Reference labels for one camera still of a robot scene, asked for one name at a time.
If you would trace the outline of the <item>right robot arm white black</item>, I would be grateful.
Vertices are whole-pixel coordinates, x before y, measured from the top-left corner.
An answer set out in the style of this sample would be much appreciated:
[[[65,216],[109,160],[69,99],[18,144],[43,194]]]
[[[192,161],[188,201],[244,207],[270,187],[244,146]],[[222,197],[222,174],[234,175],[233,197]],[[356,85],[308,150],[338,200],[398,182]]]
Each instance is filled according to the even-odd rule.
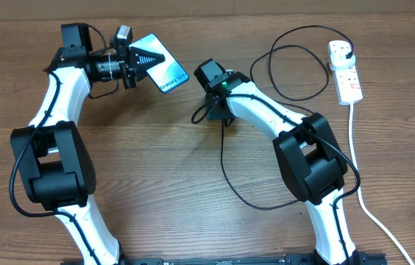
[[[356,264],[358,252],[342,203],[348,196],[344,175],[356,168],[340,150],[327,119],[288,110],[247,76],[227,71],[212,59],[200,64],[194,75],[205,90],[207,110],[222,121],[248,121],[272,141],[283,182],[308,209],[318,263]]]

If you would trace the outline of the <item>Samsung Galaxy smartphone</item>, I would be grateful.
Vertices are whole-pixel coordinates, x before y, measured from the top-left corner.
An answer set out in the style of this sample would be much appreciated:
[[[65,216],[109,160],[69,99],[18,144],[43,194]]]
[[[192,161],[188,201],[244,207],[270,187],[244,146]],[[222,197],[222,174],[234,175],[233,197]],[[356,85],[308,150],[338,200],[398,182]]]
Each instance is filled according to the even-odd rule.
[[[177,62],[155,34],[147,35],[131,43],[129,47],[139,48],[143,54],[153,52],[165,56],[166,60],[163,63],[146,71],[147,76],[156,84],[161,93],[168,93],[189,80],[186,70]]]

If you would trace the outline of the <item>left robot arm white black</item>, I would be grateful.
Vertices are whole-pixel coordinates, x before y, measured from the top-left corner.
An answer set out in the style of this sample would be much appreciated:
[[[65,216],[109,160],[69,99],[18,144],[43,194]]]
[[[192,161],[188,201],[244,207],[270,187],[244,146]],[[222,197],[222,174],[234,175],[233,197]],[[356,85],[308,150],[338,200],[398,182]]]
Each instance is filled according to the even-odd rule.
[[[77,124],[95,82],[115,80],[126,89],[134,88],[165,57],[152,52],[152,62],[141,62],[138,55],[147,52],[130,47],[132,29],[126,25],[95,51],[93,28],[84,23],[61,26],[63,46],[44,68],[49,87],[43,103],[27,127],[10,135],[15,157],[10,202],[26,217],[57,217],[82,253],[81,264],[127,264],[122,246],[97,207],[96,172]]]

